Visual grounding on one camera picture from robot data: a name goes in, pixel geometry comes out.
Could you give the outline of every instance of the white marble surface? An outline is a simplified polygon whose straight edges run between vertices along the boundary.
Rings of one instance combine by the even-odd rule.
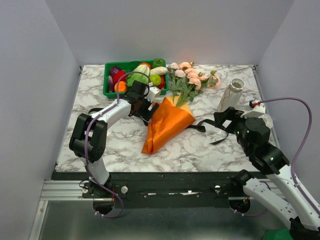
[[[217,70],[221,78],[217,89],[205,88],[189,104],[199,122],[214,119],[224,90],[234,78],[245,81],[237,109],[249,110],[249,101],[261,99],[253,71],[248,65],[199,65],[198,72]],[[105,108],[113,100],[103,95],[104,65],[85,65],[76,93],[72,113],[58,158],[58,172],[84,172],[83,162],[69,149],[70,137],[78,115],[92,108]],[[125,117],[107,133],[104,164],[109,172],[223,172],[256,171],[243,153],[236,137],[231,134],[218,145],[210,143],[223,138],[224,132],[205,124],[206,132],[185,129],[155,154],[141,153],[147,137],[147,127],[137,117]]]

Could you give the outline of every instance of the white vase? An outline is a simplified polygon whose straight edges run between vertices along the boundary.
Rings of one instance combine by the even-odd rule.
[[[245,87],[245,82],[242,79],[233,79],[228,88],[224,91],[223,96],[218,105],[217,111],[224,112],[229,107],[236,107]]]

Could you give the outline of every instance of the flower bouquet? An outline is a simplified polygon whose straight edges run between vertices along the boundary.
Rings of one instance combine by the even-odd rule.
[[[210,76],[206,76],[202,72],[197,73],[193,66],[194,62],[181,64],[173,62],[167,68],[172,79],[173,101],[176,96],[180,96],[175,105],[178,108],[187,101],[192,102],[194,97],[202,92],[201,88],[216,87],[220,82],[220,79],[215,76],[216,71],[211,71]]]

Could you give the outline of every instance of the eggplant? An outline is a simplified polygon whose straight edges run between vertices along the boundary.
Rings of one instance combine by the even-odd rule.
[[[118,72],[122,71],[122,69],[118,66],[113,66],[109,70],[109,75],[113,78]]]
[[[114,81],[112,80],[112,77],[109,76],[108,77],[108,93],[112,93],[114,91],[114,87],[115,87]]]

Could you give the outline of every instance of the gray floor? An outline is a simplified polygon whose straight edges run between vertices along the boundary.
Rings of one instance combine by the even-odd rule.
[[[250,212],[264,208],[254,202]],[[117,219],[94,215],[92,202],[48,204],[41,240],[260,240],[284,225],[271,213],[241,217],[227,208],[127,209]]]

